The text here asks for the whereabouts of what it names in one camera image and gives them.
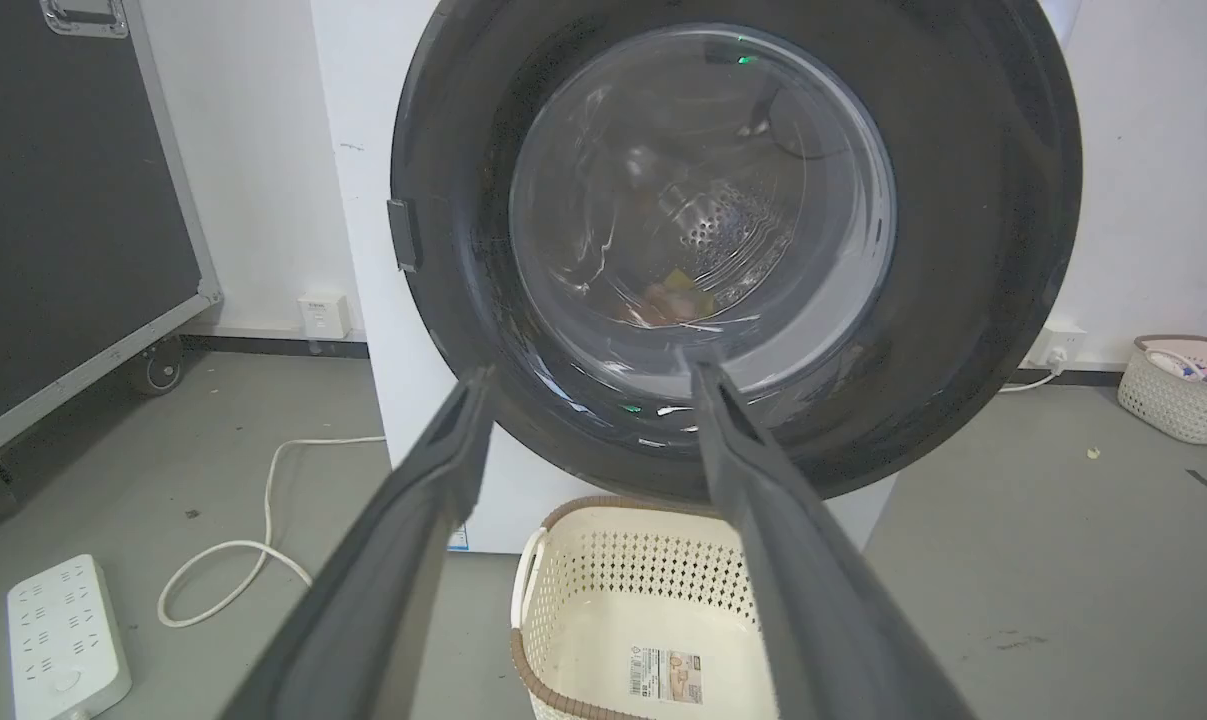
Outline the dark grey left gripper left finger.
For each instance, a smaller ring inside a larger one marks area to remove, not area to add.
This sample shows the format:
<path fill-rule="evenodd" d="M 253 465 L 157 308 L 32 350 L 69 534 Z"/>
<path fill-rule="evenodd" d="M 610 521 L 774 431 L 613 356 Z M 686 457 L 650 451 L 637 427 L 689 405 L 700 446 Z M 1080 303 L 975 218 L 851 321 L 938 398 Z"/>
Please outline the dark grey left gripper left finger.
<path fill-rule="evenodd" d="M 225 719 L 406 719 L 449 538 L 482 492 L 489 365 L 462 375 L 225 706 Z"/>

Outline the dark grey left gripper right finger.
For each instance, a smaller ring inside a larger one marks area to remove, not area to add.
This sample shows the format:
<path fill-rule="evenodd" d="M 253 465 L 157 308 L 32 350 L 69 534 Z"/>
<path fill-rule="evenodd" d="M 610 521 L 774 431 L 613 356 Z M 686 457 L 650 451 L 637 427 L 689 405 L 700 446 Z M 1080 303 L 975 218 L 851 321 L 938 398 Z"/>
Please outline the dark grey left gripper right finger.
<path fill-rule="evenodd" d="M 972 708 L 807 478 L 712 361 L 690 364 L 715 510 L 736 529 L 783 719 L 969 719 Z"/>

